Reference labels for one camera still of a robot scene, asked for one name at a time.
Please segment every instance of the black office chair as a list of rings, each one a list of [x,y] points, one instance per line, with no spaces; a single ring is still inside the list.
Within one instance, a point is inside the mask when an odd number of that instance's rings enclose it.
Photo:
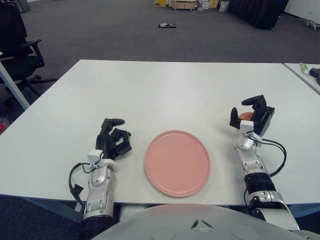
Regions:
[[[26,37],[26,28],[18,9],[10,2],[0,3],[0,52],[3,53],[0,56],[0,59],[3,59],[1,63],[14,81],[21,81],[16,84],[21,91],[29,88],[40,96],[32,84],[43,84],[58,79],[40,80],[39,75],[27,79],[45,63],[38,48],[41,39],[26,41]]]

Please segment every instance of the black cable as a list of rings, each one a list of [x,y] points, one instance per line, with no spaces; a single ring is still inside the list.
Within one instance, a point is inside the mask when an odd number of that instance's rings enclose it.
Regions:
[[[90,164],[90,163],[87,163],[87,162],[84,162],[84,163],[79,162],[79,163],[77,163],[77,164],[76,164],[75,166],[73,166],[73,168],[71,169],[71,171],[70,171],[70,173],[69,173],[69,181],[68,181],[70,192],[71,192],[71,194],[73,195],[74,199],[81,205],[82,210],[85,209],[86,205],[81,201],[80,197],[75,193],[74,187],[73,187],[72,184],[71,184],[71,176],[72,176],[72,173],[73,173],[78,167],[80,167],[80,166],[82,166],[82,169],[83,169],[83,171],[84,171],[86,174],[90,174],[90,173],[92,173],[92,172],[96,169],[96,168],[94,168],[94,169],[92,169],[91,171],[86,171],[84,165],[91,165],[91,164]]]
[[[252,141],[254,141],[254,142],[257,142],[257,143],[260,143],[260,144],[264,144],[264,145],[272,145],[272,146],[275,146],[275,147],[277,147],[278,149],[281,150],[281,152],[282,152],[283,155],[284,155],[283,161],[282,161],[281,165],[278,167],[278,169],[275,170],[273,173],[270,174],[270,177],[273,177],[273,176],[277,175],[277,174],[284,168],[284,166],[285,166],[285,163],[286,163],[286,160],[287,160],[287,151],[286,151],[286,148],[285,148],[282,144],[280,144],[279,142],[276,142],[276,141],[273,141],[273,140],[269,140],[269,139],[262,138],[263,141],[270,142],[270,143],[266,143],[266,142],[260,142],[260,141],[258,141],[258,140],[255,140],[255,139],[253,139],[253,138],[251,138],[251,137],[249,137],[249,136],[247,136],[247,137],[248,137],[249,139],[251,139]]]
[[[71,194],[73,195],[74,199],[81,205],[82,207],[82,210],[85,209],[86,205],[81,201],[80,197],[75,193],[74,191],[74,188],[72,187],[72,184],[71,184],[71,176],[72,176],[72,173],[78,168],[80,167],[82,164],[81,162],[79,162],[78,164],[76,164],[75,166],[73,166],[73,168],[71,169],[70,173],[69,173],[69,189],[70,189],[70,192]]]
[[[246,201],[246,192],[248,191],[248,187],[245,188],[244,193],[243,193],[243,199],[244,199],[244,203],[245,206],[248,207],[247,201]]]
[[[276,142],[276,141],[273,141],[273,140],[268,140],[268,139],[265,139],[265,138],[262,138],[262,140],[266,141],[266,142],[278,144],[283,149],[283,155],[284,155],[283,161],[282,161],[280,167],[278,167],[277,170],[275,170],[273,173],[270,174],[270,177],[273,177],[273,176],[277,175],[284,168],[284,166],[286,164],[286,160],[287,160],[287,151],[286,151],[286,148],[283,145],[281,145],[279,142]]]

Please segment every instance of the white wall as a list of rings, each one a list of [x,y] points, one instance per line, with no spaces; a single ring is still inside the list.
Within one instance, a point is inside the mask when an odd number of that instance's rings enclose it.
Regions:
[[[320,24],[320,0],[289,0],[285,12]]]

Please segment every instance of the pink plate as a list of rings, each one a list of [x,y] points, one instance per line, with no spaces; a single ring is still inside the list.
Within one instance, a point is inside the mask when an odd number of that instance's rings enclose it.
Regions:
[[[205,146],[195,136],[178,130],[164,132],[151,142],[144,165],[151,183],[174,197],[198,192],[211,170]]]

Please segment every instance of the chair base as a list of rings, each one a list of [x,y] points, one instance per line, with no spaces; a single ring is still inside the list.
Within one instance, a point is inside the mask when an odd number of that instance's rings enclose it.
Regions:
[[[56,82],[58,81],[57,78],[50,78],[50,79],[41,79],[41,76],[39,75],[35,75],[29,79],[21,79],[21,82],[17,83],[16,86],[19,88],[19,90],[22,92],[25,88],[29,88],[35,95],[37,95],[38,97],[41,96],[41,94],[36,91],[32,85],[33,84],[45,84],[45,83],[50,83],[50,82]],[[8,87],[5,88],[5,90],[7,90],[9,93],[11,93],[10,89]],[[10,96],[5,102],[5,105],[9,105],[10,101],[14,98],[14,96]]]

